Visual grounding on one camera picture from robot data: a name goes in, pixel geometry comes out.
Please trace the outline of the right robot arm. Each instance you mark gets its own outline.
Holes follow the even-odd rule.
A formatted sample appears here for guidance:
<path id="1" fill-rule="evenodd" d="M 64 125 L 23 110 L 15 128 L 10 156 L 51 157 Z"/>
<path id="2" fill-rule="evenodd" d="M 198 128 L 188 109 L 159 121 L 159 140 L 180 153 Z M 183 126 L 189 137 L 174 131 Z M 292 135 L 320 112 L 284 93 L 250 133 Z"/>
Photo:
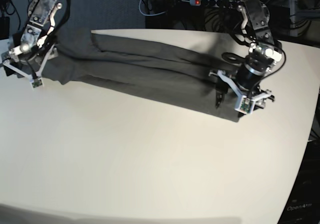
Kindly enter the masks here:
<path id="1" fill-rule="evenodd" d="M 42 86 L 47 61 L 58 56 L 57 32 L 70 12 L 71 0 L 32 0 L 24 28 L 10 37 L 8 50 L 1 54 L 5 74 L 28 79 L 32 88 Z"/>

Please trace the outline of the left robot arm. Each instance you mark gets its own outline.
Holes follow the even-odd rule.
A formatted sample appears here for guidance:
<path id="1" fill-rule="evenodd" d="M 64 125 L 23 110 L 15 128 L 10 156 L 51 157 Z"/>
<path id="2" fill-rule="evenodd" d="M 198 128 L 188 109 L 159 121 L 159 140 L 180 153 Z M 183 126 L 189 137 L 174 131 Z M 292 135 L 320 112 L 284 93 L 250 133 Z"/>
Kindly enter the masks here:
<path id="1" fill-rule="evenodd" d="M 235 111 L 248 115 L 256 109 L 263 109 L 266 100 L 275 101 L 270 90 L 262 90 L 262 80 L 275 74 L 273 68 L 287 58 L 282 46 L 275 41 L 269 28 L 269 12 L 260 0 L 239 0 L 236 9 L 241 13 L 240 30 L 243 40 L 236 37 L 229 28 L 227 33 L 241 46 L 248 47 L 248 54 L 241 57 L 231 52 L 222 53 L 222 59 L 238 65 L 234 72 L 226 70 L 211 71 L 217 76 L 216 108 L 219 108 L 228 90 L 236 95 Z"/>

